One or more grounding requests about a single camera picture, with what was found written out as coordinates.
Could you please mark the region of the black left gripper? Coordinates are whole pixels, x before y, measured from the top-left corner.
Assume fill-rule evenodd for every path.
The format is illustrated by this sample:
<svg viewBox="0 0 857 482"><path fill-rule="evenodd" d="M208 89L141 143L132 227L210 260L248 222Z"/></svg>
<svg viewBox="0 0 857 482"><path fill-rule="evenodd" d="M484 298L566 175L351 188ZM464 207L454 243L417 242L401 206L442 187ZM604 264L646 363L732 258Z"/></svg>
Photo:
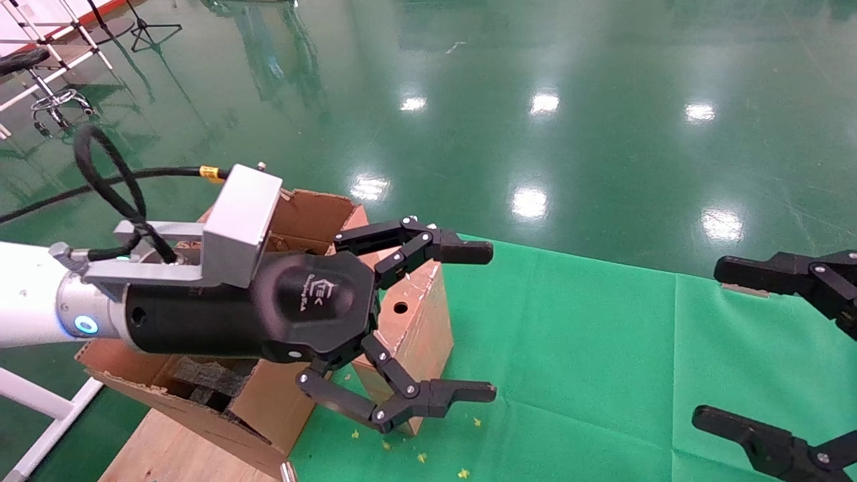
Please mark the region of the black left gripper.
<svg viewBox="0 0 857 482"><path fill-rule="evenodd" d="M343 366L377 328L379 304L357 256L288 251L264 255L247 288L131 286L125 312L144 353Z"/></svg>

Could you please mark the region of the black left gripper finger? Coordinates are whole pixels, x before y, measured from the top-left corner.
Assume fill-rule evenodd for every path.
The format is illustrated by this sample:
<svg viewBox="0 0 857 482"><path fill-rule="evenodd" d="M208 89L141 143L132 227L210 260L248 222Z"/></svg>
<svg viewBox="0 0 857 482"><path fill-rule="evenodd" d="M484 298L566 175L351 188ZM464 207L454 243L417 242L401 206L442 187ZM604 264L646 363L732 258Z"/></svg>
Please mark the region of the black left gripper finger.
<svg viewBox="0 0 857 482"><path fill-rule="evenodd" d="M329 366L313 360L297 376L297 387L318 405L388 434L411 418L444 418L456 402L490 403L497 388L489 382L432 379L417 382L375 336L361 341L360 353L382 375L394 393L382 403L328 380Z"/></svg>
<svg viewBox="0 0 857 482"><path fill-rule="evenodd" d="M333 246L337 252L355 256L392 249L374 265L374 284L384 290L429 260L486 265L493 259L493 244L462 239L452 230L431 228L413 216L342 231L335 235Z"/></svg>

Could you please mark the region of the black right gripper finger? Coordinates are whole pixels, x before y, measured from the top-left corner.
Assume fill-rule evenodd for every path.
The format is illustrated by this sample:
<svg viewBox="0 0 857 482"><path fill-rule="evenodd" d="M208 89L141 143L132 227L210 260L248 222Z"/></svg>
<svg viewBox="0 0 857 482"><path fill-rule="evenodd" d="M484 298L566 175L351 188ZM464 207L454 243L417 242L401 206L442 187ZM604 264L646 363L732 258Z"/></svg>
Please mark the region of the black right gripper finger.
<svg viewBox="0 0 857 482"><path fill-rule="evenodd" d="M847 468L856 463L856 431L812 446L790 431L741 417L713 406L694 409L692 424L737 443L752 468L781 481L852 481Z"/></svg>
<svg viewBox="0 0 857 482"><path fill-rule="evenodd" d="M826 319L856 339L856 253L820 257L779 251L768 260L723 256L714 278L727 285L805 299Z"/></svg>

